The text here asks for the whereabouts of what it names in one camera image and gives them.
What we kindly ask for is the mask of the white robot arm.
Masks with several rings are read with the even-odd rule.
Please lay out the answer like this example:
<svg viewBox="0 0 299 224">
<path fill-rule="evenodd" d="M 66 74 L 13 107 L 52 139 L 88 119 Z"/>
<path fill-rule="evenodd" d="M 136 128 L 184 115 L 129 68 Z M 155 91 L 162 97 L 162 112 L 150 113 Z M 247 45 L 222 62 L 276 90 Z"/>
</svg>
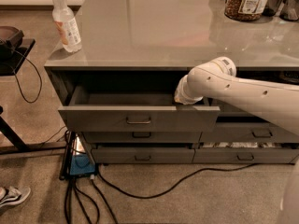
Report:
<svg viewBox="0 0 299 224">
<path fill-rule="evenodd" d="M 223 101 L 299 134 L 299 87 L 237 77 L 235 64 L 227 57 L 191 69 L 179 81 L 174 100 L 192 105 L 204 97 Z"/>
</svg>

